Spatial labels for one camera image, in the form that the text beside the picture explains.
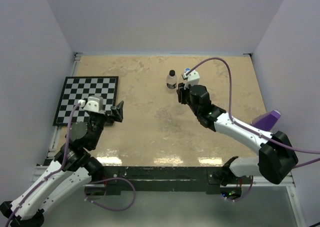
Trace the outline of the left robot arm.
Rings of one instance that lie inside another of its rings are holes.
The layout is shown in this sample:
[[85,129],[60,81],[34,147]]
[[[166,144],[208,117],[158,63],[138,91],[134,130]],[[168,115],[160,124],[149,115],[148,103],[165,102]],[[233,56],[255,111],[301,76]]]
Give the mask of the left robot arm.
[[15,200],[0,205],[7,227],[42,226],[46,214],[70,194],[89,182],[99,183],[103,179],[104,167],[90,151],[97,147],[106,124],[123,121],[124,102],[112,106],[111,112],[106,113],[102,100],[90,96],[80,99],[72,108],[71,115],[81,108],[88,113],[89,120],[73,123],[70,119],[65,144],[42,175]]

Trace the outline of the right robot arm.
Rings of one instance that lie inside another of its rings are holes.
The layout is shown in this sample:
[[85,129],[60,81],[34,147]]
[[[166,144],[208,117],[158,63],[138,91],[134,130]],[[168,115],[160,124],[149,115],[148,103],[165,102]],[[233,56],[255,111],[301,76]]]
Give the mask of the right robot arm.
[[256,153],[255,157],[229,159],[214,173],[221,185],[233,184],[244,176],[262,176],[278,185],[298,164],[298,157],[285,133],[260,130],[235,120],[226,110],[212,104],[203,85],[185,87],[184,83],[179,83],[176,92],[178,102],[188,105],[204,128],[226,135]]

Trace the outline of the small clear plastic bottle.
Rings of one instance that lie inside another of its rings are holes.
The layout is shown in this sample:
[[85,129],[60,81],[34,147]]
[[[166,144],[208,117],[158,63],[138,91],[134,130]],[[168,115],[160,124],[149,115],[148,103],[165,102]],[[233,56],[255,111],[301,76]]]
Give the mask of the small clear plastic bottle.
[[174,90],[177,87],[177,76],[170,76],[169,73],[166,78],[166,86],[168,89]]

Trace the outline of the black bottle cap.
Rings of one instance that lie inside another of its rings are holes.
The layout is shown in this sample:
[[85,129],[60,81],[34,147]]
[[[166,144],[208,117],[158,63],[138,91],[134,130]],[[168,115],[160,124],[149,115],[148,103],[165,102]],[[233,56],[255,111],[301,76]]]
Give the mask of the black bottle cap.
[[170,71],[169,71],[169,75],[170,75],[170,76],[174,76],[175,74],[176,74],[176,72],[175,72],[174,70],[170,70]]

